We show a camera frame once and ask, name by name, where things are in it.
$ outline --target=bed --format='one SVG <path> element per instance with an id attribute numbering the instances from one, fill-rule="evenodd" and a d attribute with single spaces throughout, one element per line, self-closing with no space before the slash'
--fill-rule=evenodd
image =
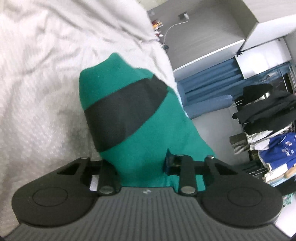
<path id="1" fill-rule="evenodd" d="M 78 158 L 100 158 L 79 101 L 79 74 L 118 53 L 177 92 L 172 67 L 135 1 L 0 3 L 0 235 L 18 225 L 22 185 Z"/>

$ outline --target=screw head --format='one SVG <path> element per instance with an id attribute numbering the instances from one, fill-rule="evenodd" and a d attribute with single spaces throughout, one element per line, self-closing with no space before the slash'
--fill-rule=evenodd
<path id="1" fill-rule="evenodd" d="M 111 186 L 103 186 L 100 188 L 99 192 L 102 194 L 111 194 L 114 192 L 114 188 Z"/>
<path id="2" fill-rule="evenodd" d="M 181 188 L 181 192 L 184 194 L 193 194 L 195 193 L 195 188 L 192 186 L 184 186 Z"/>

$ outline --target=black strap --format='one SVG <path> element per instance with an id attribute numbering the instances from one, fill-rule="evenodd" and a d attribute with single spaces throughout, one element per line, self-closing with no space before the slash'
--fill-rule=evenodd
<path id="1" fill-rule="evenodd" d="M 84 111 L 97 151 L 103 152 L 135 133 L 158 109 L 167 85 L 156 76 L 142 79 L 102 98 Z"/>

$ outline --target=black clothing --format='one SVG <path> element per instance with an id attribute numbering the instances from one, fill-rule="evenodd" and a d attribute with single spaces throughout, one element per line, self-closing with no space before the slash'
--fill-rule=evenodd
<path id="1" fill-rule="evenodd" d="M 273 86 L 271 84 L 249 85 L 243 88 L 243 105 L 251 103 L 267 92 L 272 92 Z"/>
<path id="2" fill-rule="evenodd" d="M 296 120 L 296 96 L 287 91 L 274 91 L 269 98 L 242 107 L 233 114 L 248 135 L 261 131 L 283 129 Z"/>

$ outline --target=wire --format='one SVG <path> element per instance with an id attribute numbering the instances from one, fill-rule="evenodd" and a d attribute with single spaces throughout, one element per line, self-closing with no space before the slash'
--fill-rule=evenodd
<path id="1" fill-rule="evenodd" d="M 165 32 L 165 36 L 164 36 L 164 38 L 163 38 L 163 44 L 165 44 L 165 37 L 166 37 L 168 31 L 169 31 L 173 26 L 169 27 L 168 30 Z"/>

